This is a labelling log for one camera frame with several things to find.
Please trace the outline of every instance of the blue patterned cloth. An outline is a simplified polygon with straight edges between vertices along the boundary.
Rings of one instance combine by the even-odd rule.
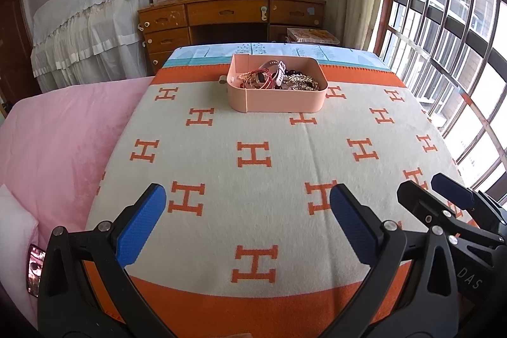
[[[336,46],[296,43],[222,43],[176,49],[164,68],[187,65],[228,64],[233,54],[307,56],[324,65],[341,65],[389,71],[371,52]]]

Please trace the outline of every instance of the orange h letter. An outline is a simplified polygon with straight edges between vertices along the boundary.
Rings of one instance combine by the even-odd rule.
[[[102,179],[101,179],[101,181],[103,181],[105,178],[106,178],[106,172],[104,172],[104,173],[102,174]],[[98,186],[98,188],[97,188],[97,194],[96,194],[96,195],[98,195],[98,194],[99,194],[99,192],[100,192],[100,185],[99,185],[99,186]]]
[[[402,101],[402,102],[405,102],[405,99],[403,99],[402,97],[400,97],[400,93],[398,91],[388,91],[387,89],[384,89],[385,93],[387,95],[391,94],[392,96],[390,97],[391,98],[391,101]]]
[[[341,89],[340,89],[339,86],[330,86],[328,89],[331,91],[331,94],[326,93],[325,94],[326,98],[343,98],[343,99],[347,99],[347,97],[345,96],[344,93],[341,93],[340,95],[338,95],[335,92],[335,91],[341,91]]]
[[[317,125],[317,119],[315,119],[315,118],[305,119],[305,115],[302,114],[301,112],[299,113],[299,119],[290,118],[289,120],[291,121],[291,125],[295,125],[295,124]]]
[[[215,108],[211,108],[211,109],[194,109],[194,108],[191,108],[189,113],[191,115],[193,115],[194,113],[198,113],[199,116],[197,117],[197,120],[187,119],[187,126],[197,125],[197,124],[208,125],[208,126],[212,126],[213,125],[213,119],[202,120],[202,115],[205,114],[205,113],[209,113],[209,114],[213,115],[215,113]]]
[[[238,269],[232,270],[231,282],[237,283],[238,279],[267,279],[269,283],[275,282],[276,269],[270,269],[268,272],[257,272],[259,269],[259,257],[262,255],[270,256],[271,259],[278,258],[278,245],[273,245],[271,249],[243,249],[242,245],[238,245],[236,249],[235,259],[241,259],[245,255],[251,255],[252,270],[250,272],[240,272]]]
[[[424,109],[422,109],[422,110],[421,110],[421,112],[422,112],[424,115],[428,115],[428,113],[427,113]],[[433,121],[432,121],[432,119],[431,119],[429,116],[427,116],[426,118],[427,118],[430,122],[433,122]]]
[[[380,115],[380,118],[375,118],[375,120],[377,121],[378,124],[381,124],[382,122],[391,122],[392,124],[395,122],[392,120],[392,118],[384,118],[384,114],[385,113],[389,113],[387,112],[387,109],[372,109],[370,108],[369,111],[371,113],[378,113]]]
[[[405,174],[405,178],[410,179],[414,178],[414,182],[418,184],[423,189],[428,189],[428,183],[426,181],[423,181],[422,184],[419,183],[419,180],[417,179],[417,175],[422,176],[421,168],[417,168],[415,171],[405,171],[403,170],[403,173]]]
[[[331,189],[333,186],[338,185],[336,179],[333,179],[333,182],[330,184],[323,185],[310,185],[309,182],[305,182],[306,193],[310,195],[313,191],[320,191],[320,197],[322,198],[322,205],[314,205],[313,202],[308,203],[308,212],[310,215],[315,214],[315,211],[325,211],[326,209],[330,209],[331,205],[328,201],[328,193],[327,189]]]
[[[257,154],[255,152],[256,149],[264,149],[265,151],[269,151],[269,142],[264,142],[263,144],[243,144],[241,142],[238,142],[238,151],[241,151],[244,148],[250,149],[252,159],[243,159],[241,157],[238,157],[238,168],[242,168],[243,165],[266,165],[268,168],[271,167],[270,156],[267,156],[265,159],[257,159]]]
[[[463,216],[463,212],[461,209],[459,209],[455,204],[453,204],[451,201],[447,201],[447,206],[451,208],[454,213],[456,214],[456,218],[460,218]]]
[[[178,205],[175,204],[173,200],[169,201],[169,208],[167,209],[168,212],[173,211],[186,211],[186,212],[194,212],[197,214],[197,216],[202,215],[202,204],[197,204],[196,207],[190,207],[189,206],[189,198],[190,198],[190,192],[198,192],[199,195],[204,195],[204,184],[200,184],[199,186],[191,186],[191,185],[178,185],[177,181],[172,182],[172,188],[171,192],[175,193],[177,190],[185,191],[183,195],[183,204]]]
[[[146,150],[148,149],[149,146],[153,146],[155,149],[157,149],[159,142],[160,141],[158,139],[154,142],[145,142],[138,139],[137,141],[135,141],[135,147],[137,148],[138,146],[142,146],[143,150],[141,152],[141,155],[138,155],[137,153],[133,152],[132,155],[130,156],[130,160],[133,161],[134,159],[144,159],[145,161],[150,161],[150,163],[153,163],[153,161],[155,160],[155,154],[152,153],[151,155],[147,156]]]
[[[352,153],[354,155],[354,159],[356,160],[356,162],[359,162],[361,159],[365,159],[365,158],[375,158],[375,159],[379,158],[377,155],[377,152],[373,151],[372,153],[367,153],[366,150],[364,149],[363,145],[372,146],[372,141],[370,141],[369,138],[366,138],[363,141],[351,141],[350,139],[347,139],[347,143],[349,144],[349,146],[351,148],[354,145],[359,145],[359,147],[361,148],[361,153],[355,153],[355,152]]]
[[[164,89],[164,88],[160,88],[159,89],[159,93],[163,93],[165,92],[165,94],[161,97],[159,96],[156,96],[155,97],[155,101],[158,101],[159,99],[171,99],[174,101],[174,98],[176,97],[176,95],[171,95],[169,96],[169,92],[178,92],[178,88],[174,88],[174,89]]]
[[[432,138],[430,138],[429,135],[426,135],[426,136],[416,135],[416,137],[419,142],[421,142],[421,141],[426,142],[427,146],[424,146],[424,145],[422,146],[422,149],[424,149],[424,152],[427,152],[427,151],[437,151],[438,152],[438,149],[436,146],[434,146],[434,145],[430,146],[430,144],[428,143],[428,141],[432,140]]]

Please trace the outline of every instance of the orange stripe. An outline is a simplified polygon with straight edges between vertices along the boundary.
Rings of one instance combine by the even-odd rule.
[[[162,68],[151,81],[151,85],[218,81],[220,76],[227,74],[229,66],[230,64],[220,64]]]
[[[390,71],[337,65],[321,65],[320,67],[328,82],[364,83],[406,88],[396,74]]]
[[[364,83],[367,85],[396,86],[405,88],[404,83],[393,72],[377,69],[352,68],[349,66],[321,65],[330,82]],[[186,82],[212,82],[229,71],[229,64],[174,66],[162,68],[151,85]]]
[[[112,305],[95,265],[85,262],[103,310],[113,318]],[[400,294],[410,265],[398,270],[386,299],[372,322],[386,317]],[[361,282],[292,297],[215,297],[167,288],[132,277],[135,286],[157,315],[179,338],[209,338],[250,332],[256,338],[318,336],[356,293]]]

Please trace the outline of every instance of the white pillow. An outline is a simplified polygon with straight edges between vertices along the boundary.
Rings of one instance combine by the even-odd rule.
[[[0,282],[19,311],[36,328],[36,313],[26,290],[26,258],[38,240],[38,221],[7,189],[0,187]]]

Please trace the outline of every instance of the blue gripper pad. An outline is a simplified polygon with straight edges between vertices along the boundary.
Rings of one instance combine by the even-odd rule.
[[[475,206],[472,191],[444,174],[433,176],[432,189],[460,209],[473,209]]]
[[[338,186],[331,188],[329,203],[359,261],[374,265],[377,262],[376,237]]]
[[[121,232],[116,244],[116,259],[122,268],[133,264],[138,258],[165,210],[165,203],[165,189],[157,185]]]

